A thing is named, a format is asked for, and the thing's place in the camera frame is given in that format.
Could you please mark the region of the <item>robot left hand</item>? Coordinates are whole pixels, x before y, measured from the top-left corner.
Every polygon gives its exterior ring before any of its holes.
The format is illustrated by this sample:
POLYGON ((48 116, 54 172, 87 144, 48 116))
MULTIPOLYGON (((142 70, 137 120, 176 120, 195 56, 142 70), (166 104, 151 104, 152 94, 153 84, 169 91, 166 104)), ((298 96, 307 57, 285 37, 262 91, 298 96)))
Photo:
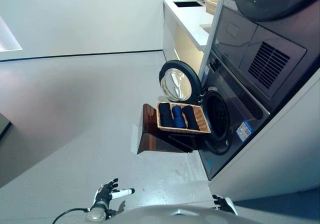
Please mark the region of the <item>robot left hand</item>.
POLYGON ((118 181, 118 178, 114 178, 108 183, 102 184, 94 195, 91 207, 95 208, 98 205, 102 205, 103 207, 108 208, 111 200, 130 196, 136 192, 134 188, 117 189, 118 181))

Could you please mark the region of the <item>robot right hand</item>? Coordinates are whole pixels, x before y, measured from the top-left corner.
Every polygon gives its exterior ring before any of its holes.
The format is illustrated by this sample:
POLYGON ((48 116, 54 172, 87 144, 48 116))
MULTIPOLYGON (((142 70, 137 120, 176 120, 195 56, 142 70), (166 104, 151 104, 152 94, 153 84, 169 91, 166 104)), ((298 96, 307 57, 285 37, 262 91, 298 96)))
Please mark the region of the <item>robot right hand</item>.
POLYGON ((214 209, 233 213, 236 216, 238 215, 235 205, 229 197, 222 197, 214 194, 212 195, 212 198, 214 203, 214 207, 213 207, 214 209))

